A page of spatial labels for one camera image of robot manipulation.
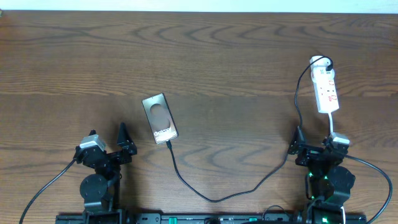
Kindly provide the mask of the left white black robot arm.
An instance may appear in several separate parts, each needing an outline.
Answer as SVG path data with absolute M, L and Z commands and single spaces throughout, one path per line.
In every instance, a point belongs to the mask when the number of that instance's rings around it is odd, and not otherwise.
M 95 170 L 83 179 L 80 194 L 84 200 L 84 223 L 129 223 L 128 212 L 119 208 L 121 166 L 132 162 L 137 147 L 125 123 L 121 123 L 116 152 L 106 152 L 106 144 L 95 130 L 90 131 L 75 148 L 73 156 L 78 164 Z

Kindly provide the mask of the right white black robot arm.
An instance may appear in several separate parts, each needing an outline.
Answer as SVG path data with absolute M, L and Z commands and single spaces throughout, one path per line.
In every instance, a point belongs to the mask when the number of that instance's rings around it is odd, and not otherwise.
M 341 166 L 348 153 L 349 139 L 332 132 L 322 146 L 307 143 L 301 127 L 297 127 L 288 153 L 296 155 L 295 163 L 308 168 L 305 176 L 305 195 L 308 202 L 297 212 L 297 223 L 345 223 L 343 204 L 350 198 L 355 176 Z

